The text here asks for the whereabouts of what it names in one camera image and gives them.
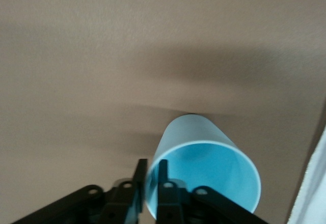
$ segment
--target cup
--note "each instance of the cup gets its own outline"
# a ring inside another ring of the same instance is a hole
[[[165,129],[145,182],[146,204],[155,219],[162,159],[169,162],[169,178],[182,180],[189,192],[208,186],[252,213],[256,209],[261,183],[255,165],[207,118],[180,116]]]

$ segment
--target light blue plastic cup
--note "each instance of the light blue plastic cup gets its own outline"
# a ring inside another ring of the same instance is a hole
[[[188,191],[208,186],[255,211],[261,192],[255,165],[207,118],[184,115],[166,128],[145,183],[146,204],[155,219],[158,164],[162,159],[169,162],[169,178],[185,182]]]

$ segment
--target white fabric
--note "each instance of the white fabric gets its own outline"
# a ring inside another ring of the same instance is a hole
[[[311,156],[288,224],[326,223],[326,129]]]

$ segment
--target blue cup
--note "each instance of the blue cup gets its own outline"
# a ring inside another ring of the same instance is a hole
[[[155,219],[158,164],[162,159],[169,162],[169,178],[182,180],[188,191],[208,186],[255,211],[261,192],[255,165],[207,118],[180,116],[164,131],[145,182],[146,204]]]

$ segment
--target beige surface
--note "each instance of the beige surface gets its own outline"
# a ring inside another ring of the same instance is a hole
[[[326,95],[325,6],[0,0],[0,223],[131,176],[185,113],[252,158],[256,214],[285,223]]]

